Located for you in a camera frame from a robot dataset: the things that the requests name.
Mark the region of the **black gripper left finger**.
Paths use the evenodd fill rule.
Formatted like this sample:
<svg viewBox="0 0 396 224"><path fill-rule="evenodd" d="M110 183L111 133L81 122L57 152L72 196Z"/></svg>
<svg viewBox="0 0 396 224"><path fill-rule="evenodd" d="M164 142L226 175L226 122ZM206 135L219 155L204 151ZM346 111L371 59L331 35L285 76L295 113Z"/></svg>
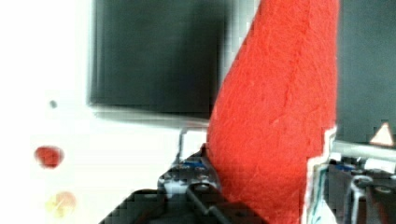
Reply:
<svg viewBox="0 0 396 224"><path fill-rule="evenodd" d="M156 189L133 192L99 224L268 224L244 203L221 193L206 148L177 159Z"/></svg>

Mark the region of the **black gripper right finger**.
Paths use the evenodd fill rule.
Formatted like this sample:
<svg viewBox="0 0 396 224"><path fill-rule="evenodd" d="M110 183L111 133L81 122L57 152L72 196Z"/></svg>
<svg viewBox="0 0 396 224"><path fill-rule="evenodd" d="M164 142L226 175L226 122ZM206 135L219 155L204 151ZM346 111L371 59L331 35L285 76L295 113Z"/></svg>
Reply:
<svg viewBox="0 0 396 224"><path fill-rule="evenodd" d="M324 200L337 224L396 224L395 174L364 168L366 160L330 160Z"/></svg>

